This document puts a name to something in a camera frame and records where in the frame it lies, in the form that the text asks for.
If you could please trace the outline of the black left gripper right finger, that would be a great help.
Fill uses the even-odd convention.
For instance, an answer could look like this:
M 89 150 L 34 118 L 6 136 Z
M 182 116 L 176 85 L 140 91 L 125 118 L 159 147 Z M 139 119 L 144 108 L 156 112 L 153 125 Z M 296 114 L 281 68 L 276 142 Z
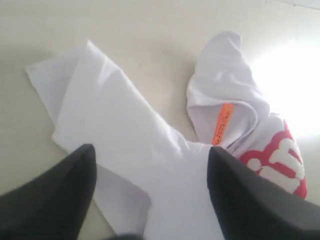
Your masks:
M 208 155 L 207 188 L 226 240 L 318 240 L 320 207 L 286 192 L 221 147 Z

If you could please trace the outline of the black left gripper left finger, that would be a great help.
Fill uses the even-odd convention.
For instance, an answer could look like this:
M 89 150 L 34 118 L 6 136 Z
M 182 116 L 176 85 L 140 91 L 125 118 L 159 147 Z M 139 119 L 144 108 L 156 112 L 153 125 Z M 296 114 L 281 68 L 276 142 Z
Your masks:
M 95 148 L 84 144 L 43 174 L 0 196 L 0 238 L 76 240 L 96 181 Z

